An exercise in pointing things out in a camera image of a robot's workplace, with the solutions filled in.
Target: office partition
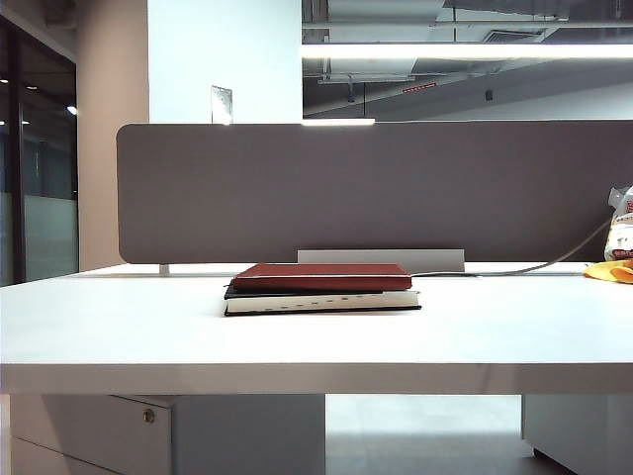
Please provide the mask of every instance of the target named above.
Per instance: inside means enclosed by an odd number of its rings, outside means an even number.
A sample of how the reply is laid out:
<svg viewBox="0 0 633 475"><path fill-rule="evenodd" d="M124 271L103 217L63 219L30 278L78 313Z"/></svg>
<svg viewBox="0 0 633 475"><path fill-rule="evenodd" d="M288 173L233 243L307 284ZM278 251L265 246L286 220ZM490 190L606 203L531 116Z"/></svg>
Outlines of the office partition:
<svg viewBox="0 0 633 475"><path fill-rule="evenodd" d="M631 121L129 125L119 235L135 263L294 261L306 248L465 248L543 261L633 181ZM601 259L604 234L572 260Z"/></svg>

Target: black book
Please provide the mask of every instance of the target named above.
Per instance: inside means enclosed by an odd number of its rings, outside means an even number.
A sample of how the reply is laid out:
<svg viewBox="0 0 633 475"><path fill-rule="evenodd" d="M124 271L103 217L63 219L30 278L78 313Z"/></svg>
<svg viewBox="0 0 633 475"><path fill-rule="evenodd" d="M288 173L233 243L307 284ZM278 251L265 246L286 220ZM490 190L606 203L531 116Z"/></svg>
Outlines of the black book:
<svg viewBox="0 0 633 475"><path fill-rule="evenodd" d="M302 291L252 292L236 290L232 283L225 293L226 316L304 314L314 312L360 312L417 310L417 292L398 291Z"/></svg>

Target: plastic bag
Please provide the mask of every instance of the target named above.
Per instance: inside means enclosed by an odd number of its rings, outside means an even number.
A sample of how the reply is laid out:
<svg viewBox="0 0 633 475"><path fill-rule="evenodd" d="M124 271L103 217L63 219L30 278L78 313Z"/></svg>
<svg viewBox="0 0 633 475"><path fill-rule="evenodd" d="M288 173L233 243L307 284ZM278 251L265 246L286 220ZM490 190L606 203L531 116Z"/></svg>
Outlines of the plastic bag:
<svg viewBox="0 0 633 475"><path fill-rule="evenodd" d="M605 260L633 258L633 186L611 189L609 205L615 208L604 247Z"/></svg>

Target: drawer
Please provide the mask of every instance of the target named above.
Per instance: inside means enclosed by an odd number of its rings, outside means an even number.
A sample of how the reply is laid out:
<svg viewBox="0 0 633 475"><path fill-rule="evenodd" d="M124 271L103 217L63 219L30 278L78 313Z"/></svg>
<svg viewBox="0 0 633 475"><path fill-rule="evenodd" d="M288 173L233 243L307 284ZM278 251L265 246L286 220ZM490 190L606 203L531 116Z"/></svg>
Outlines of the drawer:
<svg viewBox="0 0 633 475"><path fill-rule="evenodd" d="M11 465L12 475L117 475L18 438L11 441Z"/></svg>
<svg viewBox="0 0 633 475"><path fill-rule="evenodd" d="M20 395L10 405L14 437L126 475L171 473L170 409L114 396Z"/></svg>

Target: frosted glass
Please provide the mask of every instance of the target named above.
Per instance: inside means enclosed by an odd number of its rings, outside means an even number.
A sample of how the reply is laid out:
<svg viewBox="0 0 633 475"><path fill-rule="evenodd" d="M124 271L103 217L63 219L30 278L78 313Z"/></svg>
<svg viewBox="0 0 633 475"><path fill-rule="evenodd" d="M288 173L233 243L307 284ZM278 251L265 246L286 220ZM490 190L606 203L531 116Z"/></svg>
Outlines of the frosted glass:
<svg viewBox="0 0 633 475"><path fill-rule="evenodd" d="M77 202L27 195L24 204L27 280L76 272Z"/></svg>
<svg viewBox="0 0 633 475"><path fill-rule="evenodd" d="M0 193L0 286L13 283L11 194Z"/></svg>

